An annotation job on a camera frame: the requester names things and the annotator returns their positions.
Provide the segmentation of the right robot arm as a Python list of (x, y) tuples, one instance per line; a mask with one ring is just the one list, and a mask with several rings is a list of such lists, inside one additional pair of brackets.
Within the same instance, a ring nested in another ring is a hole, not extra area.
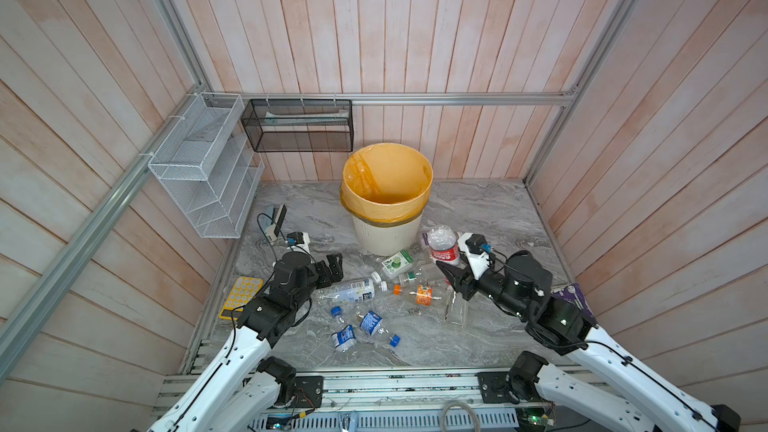
[(601, 378), (605, 392), (563, 372), (547, 359), (521, 353), (506, 374), (513, 403), (563, 405), (612, 431), (737, 431), (740, 415), (724, 404), (710, 405), (646, 366), (587, 312), (551, 291), (552, 275), (527, 251), (498, 263), (488, 253), (462, 266), (438, 262), (438, 269), (464, 299), (489, 298), (519, 319), (537, 343)]

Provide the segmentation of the crushed blue label bottle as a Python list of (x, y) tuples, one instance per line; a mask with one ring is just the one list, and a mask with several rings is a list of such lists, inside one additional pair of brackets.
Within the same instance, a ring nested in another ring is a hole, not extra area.
[(360, 330), (364, 340), (376, 346), (396, 349), (401, 338), (388, 328), (388, 323), (378, 313), (369, 310), (360, 321)]

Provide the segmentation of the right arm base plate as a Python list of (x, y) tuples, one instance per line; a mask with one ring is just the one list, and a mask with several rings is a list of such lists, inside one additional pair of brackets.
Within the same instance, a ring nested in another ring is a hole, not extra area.
[(520, 403), (520, 399), (512, 391), (507, 371), (479, 372), (476, 377), (482, 401), (485, 404), (517, 405)]

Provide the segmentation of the red label clear bottle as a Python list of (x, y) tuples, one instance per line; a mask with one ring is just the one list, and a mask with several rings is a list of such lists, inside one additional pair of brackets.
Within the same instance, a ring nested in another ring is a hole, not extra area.
[(460, 262), (458, 237), (448, 226), (440, 225), (427, 232), (427, 244), (435, 262), (457, 266)]

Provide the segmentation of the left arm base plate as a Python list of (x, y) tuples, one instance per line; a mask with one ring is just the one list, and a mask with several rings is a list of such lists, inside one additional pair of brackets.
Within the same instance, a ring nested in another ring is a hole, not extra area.
[(288, 408), (317, 409), (322, 405), (323, 390), (323, 376), (298, 376), (281, 386), (280, 403)]

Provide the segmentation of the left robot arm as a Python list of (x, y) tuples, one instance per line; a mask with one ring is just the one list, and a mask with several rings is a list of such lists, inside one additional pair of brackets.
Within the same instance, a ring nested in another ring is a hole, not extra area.
[(151, 431), (243, 431), (266, 409), (295, 401), (296, 369), (272, 355), (279, 339), (305, 320), (312, 294), (341, 282), (343, 256), (316, 261), (285, 253), (256, 294), (230, 316), (229, 338), (193, 385)]

